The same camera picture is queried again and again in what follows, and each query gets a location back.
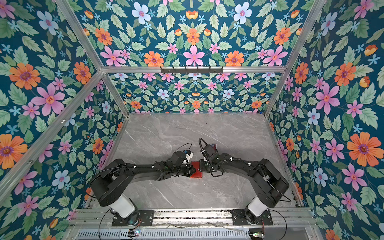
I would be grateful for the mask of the aluminium front rail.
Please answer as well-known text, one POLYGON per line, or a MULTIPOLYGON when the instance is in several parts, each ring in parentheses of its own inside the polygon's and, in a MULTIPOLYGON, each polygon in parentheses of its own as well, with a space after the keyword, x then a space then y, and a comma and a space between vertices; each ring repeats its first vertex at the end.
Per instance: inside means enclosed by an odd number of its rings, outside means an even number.
POLYGON ((251 224, 243 210, 234 209, 155 209, 141 210, 139 218, 128 225, 107 209, 79 210, 70 227, 110 228, 316 228, 317 221, 308 208, 276 208, 263 213, 251 224))

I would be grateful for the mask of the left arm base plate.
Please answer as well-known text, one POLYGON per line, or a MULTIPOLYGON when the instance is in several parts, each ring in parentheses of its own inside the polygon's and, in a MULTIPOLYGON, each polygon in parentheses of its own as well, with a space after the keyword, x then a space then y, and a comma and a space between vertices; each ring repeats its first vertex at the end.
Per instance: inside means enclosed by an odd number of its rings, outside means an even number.
POLYGON ((154 220, 153 210, 135 210, 131 215, 123 218, 117 212, 114 213, 112 222, 113 227, 148 227, 151 226, 154 220))

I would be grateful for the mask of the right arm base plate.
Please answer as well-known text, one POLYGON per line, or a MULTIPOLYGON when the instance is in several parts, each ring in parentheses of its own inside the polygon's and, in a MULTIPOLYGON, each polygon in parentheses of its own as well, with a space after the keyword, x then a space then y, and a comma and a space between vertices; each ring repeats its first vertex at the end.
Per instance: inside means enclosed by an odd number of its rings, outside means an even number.
POLYGON ((250 211, 230 210, 234 226, 272 226, 273 220, 269 210, 260 216, 253 215, 250 211))

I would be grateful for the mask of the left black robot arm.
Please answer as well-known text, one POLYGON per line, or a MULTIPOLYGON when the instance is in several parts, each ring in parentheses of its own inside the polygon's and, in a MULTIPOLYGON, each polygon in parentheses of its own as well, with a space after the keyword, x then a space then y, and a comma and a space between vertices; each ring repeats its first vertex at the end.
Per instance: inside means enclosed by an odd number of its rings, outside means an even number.
POLYGON ((191 164, 182 160, 167 160, 148 165, 134 165, 116 159, 104 170, 95 174, 90 181, 90 188, 102 207, 109 207, 115 215, 129 221, 137 221, 138 208, 125 195, 129 184, 142 181, 164 181, 171 177, 191 177, 197 172, 191 164))

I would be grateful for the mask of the metal hook rail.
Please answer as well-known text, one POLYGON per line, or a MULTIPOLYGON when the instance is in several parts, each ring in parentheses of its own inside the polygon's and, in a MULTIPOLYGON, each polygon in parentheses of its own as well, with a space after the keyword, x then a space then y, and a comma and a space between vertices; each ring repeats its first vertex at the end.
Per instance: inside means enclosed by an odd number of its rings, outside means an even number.
POLYGON ((223 67, 160 67, 163 74, 221 74, 224 72, 223 67))

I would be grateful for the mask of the red leather card holder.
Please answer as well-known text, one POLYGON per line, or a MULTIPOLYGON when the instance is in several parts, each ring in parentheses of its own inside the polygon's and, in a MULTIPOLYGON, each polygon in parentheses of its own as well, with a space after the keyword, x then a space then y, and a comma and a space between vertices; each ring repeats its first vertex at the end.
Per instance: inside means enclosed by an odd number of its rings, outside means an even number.
POLYGON ((195 172, 191 174, 190 178, 191 179, 202 179, 203 178, 203 173, 200 171, 200 163, 197 161, 193 161, 191 163, 193 168, 195 169, 195 172))

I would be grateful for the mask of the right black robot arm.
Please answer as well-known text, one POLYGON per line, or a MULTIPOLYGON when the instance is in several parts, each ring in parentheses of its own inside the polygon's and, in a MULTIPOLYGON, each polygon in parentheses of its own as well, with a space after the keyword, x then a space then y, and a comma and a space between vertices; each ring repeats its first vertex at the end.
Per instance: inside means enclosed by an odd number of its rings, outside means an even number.
POLYGON ((212 160, 200 160, 199 169, 202 173, 232 173, 247 179, 255 192, 255 197, 244 209, 244 219, 250 225, 261 221, 262 215, 285 198, 290 186, 286 178, 267 159, 245 161, 240 158, 222 154, 212 160))

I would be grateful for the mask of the white vent grille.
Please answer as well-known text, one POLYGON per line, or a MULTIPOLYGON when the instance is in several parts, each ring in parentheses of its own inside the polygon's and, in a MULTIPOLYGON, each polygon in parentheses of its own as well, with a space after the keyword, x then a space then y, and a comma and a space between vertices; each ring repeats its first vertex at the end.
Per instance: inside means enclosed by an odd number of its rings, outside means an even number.
POLYGON ((249 240, 248 231, 227 229, 82 230, 77 240, 249 240))

